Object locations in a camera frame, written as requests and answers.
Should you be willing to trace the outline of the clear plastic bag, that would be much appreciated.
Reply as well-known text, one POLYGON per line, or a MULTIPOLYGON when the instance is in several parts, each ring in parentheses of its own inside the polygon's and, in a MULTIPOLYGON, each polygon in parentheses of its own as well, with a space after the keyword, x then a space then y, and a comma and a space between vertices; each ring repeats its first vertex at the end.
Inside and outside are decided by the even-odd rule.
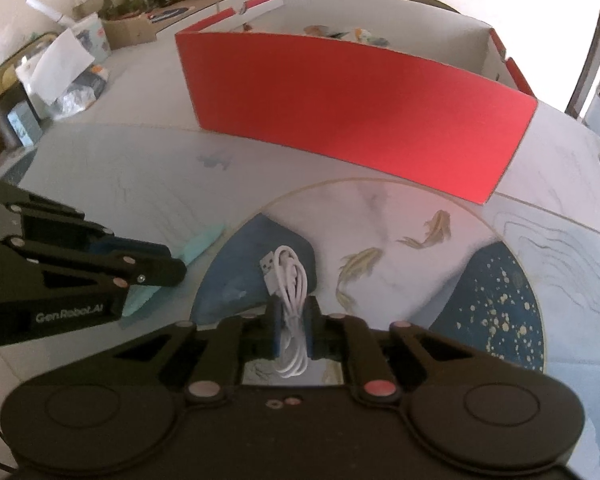
POLYGON ((91 107, 104 93, 109 70, 102 65, 92 65, 67 88, 47 109, 50 118, 61 120, 80 114, 91 107))

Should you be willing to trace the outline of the red cardboard box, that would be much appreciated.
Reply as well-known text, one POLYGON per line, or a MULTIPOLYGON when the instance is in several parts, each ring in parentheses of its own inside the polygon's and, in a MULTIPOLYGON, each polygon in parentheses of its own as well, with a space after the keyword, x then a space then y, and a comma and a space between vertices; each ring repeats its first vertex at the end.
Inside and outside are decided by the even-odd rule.
POLYGON ((538 102, 486 23, 407 0, 248 0, 175 36, 202 128, 325 155, 481 204, 538 102), (306 36, 364 28, 386 48, 306 36))

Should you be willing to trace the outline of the white paper sheet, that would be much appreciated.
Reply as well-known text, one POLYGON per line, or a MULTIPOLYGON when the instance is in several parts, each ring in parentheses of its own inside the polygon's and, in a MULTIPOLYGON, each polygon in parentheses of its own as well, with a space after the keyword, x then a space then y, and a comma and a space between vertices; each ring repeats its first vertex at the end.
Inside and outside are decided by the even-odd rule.
POLYGON ((20 65, 16 75, 24 88, 50 105, 94 62, 94 56, 68 29, 40 55, 20 65))

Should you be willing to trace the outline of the white orange plastic bag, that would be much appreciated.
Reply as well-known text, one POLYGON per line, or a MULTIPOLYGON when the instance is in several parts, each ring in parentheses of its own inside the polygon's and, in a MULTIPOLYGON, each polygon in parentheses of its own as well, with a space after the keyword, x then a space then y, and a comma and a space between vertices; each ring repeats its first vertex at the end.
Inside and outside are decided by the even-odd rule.
POLYGON ((367 44, 368 46, 386 48, 390 42, 384 38, 373 35, 364 28, 336 29, 326 25, 309 25, 303 29, 306 36, 318 38, 339 39, 354 42, 355 44, 367 44))

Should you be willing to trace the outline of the white sideboard cabinet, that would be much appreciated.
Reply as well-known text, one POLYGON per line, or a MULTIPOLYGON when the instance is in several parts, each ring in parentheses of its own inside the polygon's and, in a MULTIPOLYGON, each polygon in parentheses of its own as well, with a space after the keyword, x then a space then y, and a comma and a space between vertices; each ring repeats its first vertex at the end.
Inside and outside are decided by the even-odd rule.
POLYGON ((156 41, 163 32, 175 32, 226 9, 238 11, 247 0, 183 0, 164 8, 152 9, 124 20, 103 21, 111 50, 156 41))

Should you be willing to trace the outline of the yellow rimmed container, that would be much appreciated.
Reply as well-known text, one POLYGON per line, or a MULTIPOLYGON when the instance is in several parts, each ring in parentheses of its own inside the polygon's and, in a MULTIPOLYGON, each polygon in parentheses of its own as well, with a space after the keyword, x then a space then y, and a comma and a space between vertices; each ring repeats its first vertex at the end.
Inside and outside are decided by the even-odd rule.
POLYGON ((37 36, 0 65, 0 99, 13 86, 21 86, 21 81, 16 75, 16 68, 50 46, 57 37, 57 32, 46 32, 37 36))

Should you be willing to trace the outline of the small light blue box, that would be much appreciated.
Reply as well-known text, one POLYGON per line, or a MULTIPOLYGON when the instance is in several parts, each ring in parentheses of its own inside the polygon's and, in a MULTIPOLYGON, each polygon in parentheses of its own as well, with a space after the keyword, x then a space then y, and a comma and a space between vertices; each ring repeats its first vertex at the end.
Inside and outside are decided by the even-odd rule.
POLYGON ((33 146, 42 138, 43 130, 27 101, 16 104, 7 120, 23 146, 33 146))

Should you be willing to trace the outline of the white printed cup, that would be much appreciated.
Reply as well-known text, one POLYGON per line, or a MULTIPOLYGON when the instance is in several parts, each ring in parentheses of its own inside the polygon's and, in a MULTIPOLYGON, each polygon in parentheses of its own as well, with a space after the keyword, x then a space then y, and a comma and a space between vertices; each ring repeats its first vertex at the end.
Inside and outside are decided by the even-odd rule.
POLYGON ((76 39, 79 40, 96 63, 102 64, 106 58, 110 57, 111 49, 104 24, 102 24, 102 20, 96 13, 82 18, 71 29, 76 39))

